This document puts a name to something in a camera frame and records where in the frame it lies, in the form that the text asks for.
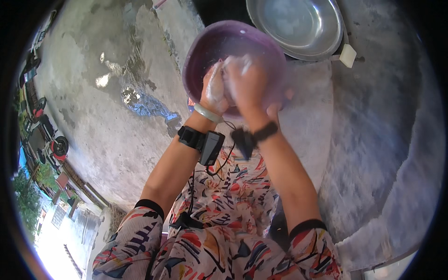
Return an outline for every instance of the stainless steel bowl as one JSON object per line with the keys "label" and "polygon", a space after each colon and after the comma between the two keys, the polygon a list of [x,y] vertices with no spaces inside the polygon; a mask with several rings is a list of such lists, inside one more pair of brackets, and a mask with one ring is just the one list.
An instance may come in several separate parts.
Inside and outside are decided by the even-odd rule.
{"label": "stainless steel bowl", "polygon": [[324,60],[341,43],[342,15],[334,0],[246,0],[246,5],[255,26],[294,58]]}

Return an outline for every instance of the soap bar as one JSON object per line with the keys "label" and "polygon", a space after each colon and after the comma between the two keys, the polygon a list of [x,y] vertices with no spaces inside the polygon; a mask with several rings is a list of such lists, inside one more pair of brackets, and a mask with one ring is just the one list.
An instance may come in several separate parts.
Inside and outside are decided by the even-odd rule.
{"label": "soap bar", "polygon": [[344,44],[339,60],[348,68],[352,68],[356,58],[356,51],[349,44]]}

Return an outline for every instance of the sleeve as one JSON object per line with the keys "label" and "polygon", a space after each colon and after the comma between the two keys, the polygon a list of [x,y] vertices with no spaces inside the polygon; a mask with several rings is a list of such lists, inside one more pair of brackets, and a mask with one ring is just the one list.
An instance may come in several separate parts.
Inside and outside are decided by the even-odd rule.
{"label": "sleeve", "polygon": [[322,221],[308,220],[298,224],[289,239],[289,252],[306,279],[342,279],[335,245]]}
{"label": "sleeve", "polygon": [[92,279],[144,279],[160,249],[163,222],[164,212],[157,203],[137,202],[93,261]]}

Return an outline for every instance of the smartwatch band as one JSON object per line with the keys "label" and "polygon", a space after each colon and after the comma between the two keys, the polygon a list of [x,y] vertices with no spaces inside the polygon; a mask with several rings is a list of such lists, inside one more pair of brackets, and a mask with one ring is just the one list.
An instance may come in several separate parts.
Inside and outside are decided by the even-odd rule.
{"label": "smartwatch band", "polygon": [[268,123],[265,127],[259,131],[254,132],[253,136],[256,142],[266,140],[269,136],[274,135],[279,130],[277,124],[273,121]]}
{"label": "smartwatch band", "polygon": [[214,123],[221,123],[224,121],[223,117],[216,115],[213,112],[210,112],[209,110],[205,109],[201,104],[196,103],[194,105],[194,110],[198,112],[199,114],[203,115],[207,119],[213,121]]}
{"label": "smartwatch band", "polygon": [[179,142],[201,152],[205,134],[189,126],[182,126],[177,132]]}

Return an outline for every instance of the purple plastic basin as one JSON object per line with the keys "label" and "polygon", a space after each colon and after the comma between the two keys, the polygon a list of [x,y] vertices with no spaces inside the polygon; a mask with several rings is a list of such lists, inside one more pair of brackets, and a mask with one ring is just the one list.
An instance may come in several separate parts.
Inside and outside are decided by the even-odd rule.
{"label": "purple plastic basin", "polygon": [[[182,71],[182,81],[188,96],[199,102],[203,78],[207,70],[219,59],[229,55],[250,54],[259,59],[267,73],[265,108],[275,101],[283,100],[281,92],[285,82],[286,59],[281,48],[258,29],[237,21],[221,21],[206,27],[194,40],[188,51]],[[229,107],[228,117],[240,117],[237,107]]]}

